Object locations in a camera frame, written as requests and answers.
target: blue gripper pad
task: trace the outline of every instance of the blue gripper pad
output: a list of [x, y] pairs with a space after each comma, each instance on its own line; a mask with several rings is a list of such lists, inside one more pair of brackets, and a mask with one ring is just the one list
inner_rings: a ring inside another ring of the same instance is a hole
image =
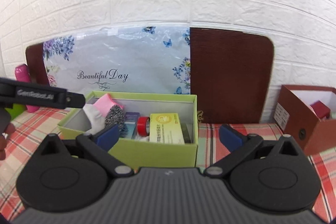
[[230, 152], [233, 152], [244, 144], [247, 137], [229, 125], [223, 124], [219, 128], [219, 140]]
[[117, 143], [119, 136], [118, 125], [112, 124], [95, 134], [93, 141], [107, 152]]

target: red tape roll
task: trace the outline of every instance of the red tape roll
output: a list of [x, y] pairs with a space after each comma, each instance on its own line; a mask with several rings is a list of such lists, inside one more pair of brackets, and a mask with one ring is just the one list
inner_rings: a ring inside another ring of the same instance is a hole
[[140, 117], [138, 119], [137, 129], [138, 133], [142, 137], [146, 137], [149, 135], [150, 128], [150, 119], [149, 117]]

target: yellow box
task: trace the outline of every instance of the yellow box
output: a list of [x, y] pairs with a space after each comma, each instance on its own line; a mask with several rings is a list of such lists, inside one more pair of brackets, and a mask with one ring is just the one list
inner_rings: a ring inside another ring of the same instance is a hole
[[149, 141], [184, 144], [179, 114], [152, 113]]

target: floral gift bag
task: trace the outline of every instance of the floral gift bag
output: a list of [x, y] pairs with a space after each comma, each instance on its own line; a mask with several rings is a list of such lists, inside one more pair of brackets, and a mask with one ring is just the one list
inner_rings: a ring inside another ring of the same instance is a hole
[[43, 43], [51, 86], [92, 90], [190, 93], [190, 29], [103, 28]]

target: metal screw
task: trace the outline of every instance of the metal screw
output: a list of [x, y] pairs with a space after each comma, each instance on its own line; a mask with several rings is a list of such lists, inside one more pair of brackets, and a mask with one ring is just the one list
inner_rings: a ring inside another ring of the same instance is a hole
[[207, 172], [208, 175], [218, 176], [221, 173], [223, 173], [223, 169], [220, 168], [220, 167], [217, 167], [217, 166], [211, 166], [211, 167], [206, 169], [206, 172]]
[[299, 131], [299, 139], [300, 139], [300, 140], [303, 140], [305, 137], [306, 137], [306, 130], [305, 130], [304, 128], [302, 128], [302, 129]]
[[132, 172], [132, 169], [126, 165], [119, 165], [114, 170], [118, 175], [127, 175]]

